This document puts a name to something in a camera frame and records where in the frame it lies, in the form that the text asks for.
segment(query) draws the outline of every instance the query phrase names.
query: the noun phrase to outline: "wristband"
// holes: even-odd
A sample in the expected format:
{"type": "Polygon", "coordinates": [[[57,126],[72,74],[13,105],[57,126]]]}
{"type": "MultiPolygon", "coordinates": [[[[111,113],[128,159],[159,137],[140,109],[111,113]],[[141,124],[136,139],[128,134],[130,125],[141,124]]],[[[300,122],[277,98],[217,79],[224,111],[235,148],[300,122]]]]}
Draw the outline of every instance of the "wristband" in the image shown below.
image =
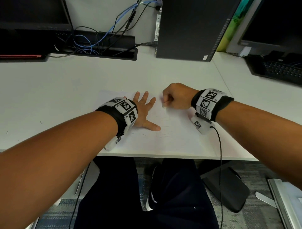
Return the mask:
{"type": "Polygon", "coordinates": [[[116,136],[118,138],[126,134],[138,118],[137,105],[126,98],[116,97],[104,103],[96,111],[105,112],[116,120],[118,126],[116,136]]]}
{"type": "Polygon", "coordinates": [[[199,91],[192,99],[191,105],[198,114],[208,120],[216,120],[219,111],[224,109],[234,98],[214,88],[199,91]]]}

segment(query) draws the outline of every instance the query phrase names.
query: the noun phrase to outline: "gray carpet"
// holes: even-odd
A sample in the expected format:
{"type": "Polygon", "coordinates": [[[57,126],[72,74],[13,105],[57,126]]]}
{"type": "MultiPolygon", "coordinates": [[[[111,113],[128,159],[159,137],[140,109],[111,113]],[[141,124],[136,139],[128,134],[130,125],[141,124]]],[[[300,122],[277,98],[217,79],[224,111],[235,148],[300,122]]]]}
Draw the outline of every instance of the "gray carpet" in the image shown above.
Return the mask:
{"type": "MultiPolygon", "coordinates": [[[[139,185],[140,199],[143,210],[146,210],[146,200],[151,184],[151,176],[146,171],[153,163],[160,161],[156,158],[135,158],[139,185]]],[[[258,200],[255,197],[255,191],[258,191],[268,197],[271,197],[266,177],[276,178],[276,175],[259,162],[240,161],[236,162],[232,168],[239,173],[242,181],[251,190],[245,206],[239,213],[232,213],[225,207],[223,208],[223,228],[224,229],[282,229],[284,228],[280,216],[272,206],[258,200]]],[[[221,221],[221,206],[209,192],[208,195],[214,206],[218,222],[221,221]]],[[[38,229],[67,229],[74,209],[75,200],[62,200],[58,206],[52,206],[43,216],[40,217],[38,229]]]]}

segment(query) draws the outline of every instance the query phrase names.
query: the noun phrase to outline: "forearm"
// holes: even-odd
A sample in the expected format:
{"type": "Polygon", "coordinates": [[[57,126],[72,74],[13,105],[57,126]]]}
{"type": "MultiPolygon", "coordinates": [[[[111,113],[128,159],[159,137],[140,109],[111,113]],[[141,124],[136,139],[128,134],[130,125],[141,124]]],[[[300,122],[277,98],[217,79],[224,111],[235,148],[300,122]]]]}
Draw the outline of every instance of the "forearm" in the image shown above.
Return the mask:
{"type": "Polygon", "coordinates": [[[114,118],[95,111],[1,153],[0,228],[25,228],[47,210],[117,131],[114,118]]]}
{"type": "Polygon", "coordinates": [[[302,126],[263,110],[231,102],[216,117],[241,146],[302,189],[302,126]]]}

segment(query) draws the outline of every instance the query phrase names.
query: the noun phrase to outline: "shoe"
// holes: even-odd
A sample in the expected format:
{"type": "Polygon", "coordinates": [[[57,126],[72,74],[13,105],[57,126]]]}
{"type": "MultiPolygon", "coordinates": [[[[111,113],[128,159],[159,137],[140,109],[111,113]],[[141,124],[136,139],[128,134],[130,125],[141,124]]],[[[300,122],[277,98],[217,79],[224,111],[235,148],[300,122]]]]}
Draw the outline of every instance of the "shoe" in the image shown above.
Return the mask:
{"type": "Polygon", "coordinates": [[[153,173],[152,173],[151,188],[150,188],[149,196],[148,196],[147,202],[146,202],[147,211],[154,210],[155,207],[156,207],[156,205],[157,205],[157,203],[158,203],[158,197],[154,193],[155,190],[158,189],[158,185],[157,185],[156,182],[153,182],[153,177],[154,177],[154,174],[158,173],[160,170],[161,170],[161,165],[158,165],[158,166],[155,167],[155,169],[153,170],[153,173]]]}

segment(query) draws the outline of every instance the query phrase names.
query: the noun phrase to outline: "white wall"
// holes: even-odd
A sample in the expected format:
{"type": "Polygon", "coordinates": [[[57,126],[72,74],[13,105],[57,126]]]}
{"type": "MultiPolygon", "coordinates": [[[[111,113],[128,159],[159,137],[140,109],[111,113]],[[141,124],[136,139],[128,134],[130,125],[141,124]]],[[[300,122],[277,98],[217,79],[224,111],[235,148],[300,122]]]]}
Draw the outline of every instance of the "white wall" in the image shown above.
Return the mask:
{"type": "MultiPolygon", "coordinates": [[[[74,28],[82,25],[97,31],[107,32],[114,25],[116,16],[136,3],[136,0],[66,0],[66,3],[74,28]]],[[[144,7],[144,5],[138,7],[131,25],[136,22],[144,7]]],[[[135,36],[135,43],[154,41],[157,13],[158,11],[154,8],[147,7],[136,26],[125,34],[135,36]]],[[[117,24],[115,31],[124,24],[130,14],[128,12],[123,20],[117,24]]]]}

